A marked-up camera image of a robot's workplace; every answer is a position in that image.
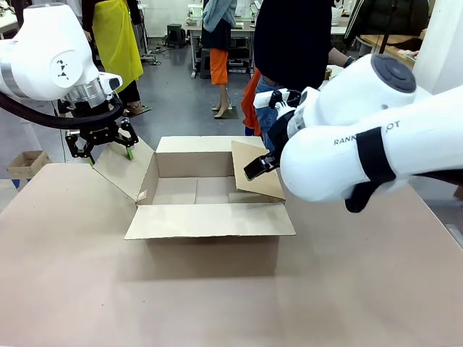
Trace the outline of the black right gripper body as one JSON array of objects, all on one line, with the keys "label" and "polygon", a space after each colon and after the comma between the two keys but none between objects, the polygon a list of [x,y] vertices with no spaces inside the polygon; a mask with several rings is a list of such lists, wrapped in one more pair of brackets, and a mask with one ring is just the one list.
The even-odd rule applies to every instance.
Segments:
[{"label": "black right gripper body", "polygon": [[268,154],[269,161],[280,161],[284,146],[289,141],[288,125],[294,117],[296,108],[285,108],[278,112],[277,120],[268,131],[273,149]]}]

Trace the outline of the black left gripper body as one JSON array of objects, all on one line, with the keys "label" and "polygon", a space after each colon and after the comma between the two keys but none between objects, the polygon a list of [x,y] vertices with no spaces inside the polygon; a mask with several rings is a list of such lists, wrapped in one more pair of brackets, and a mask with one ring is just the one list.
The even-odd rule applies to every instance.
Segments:
[{"label": "black left gripper body", "polygon": [[71,111],[73,117],[84,121],[77,130],[68,131],[68,145],[84,140],[84,145],[103,145],[110,142],[123,143],[116,120],[123,114],[120,103],[102,103],[91,108],[88,103],[77,103]]}]

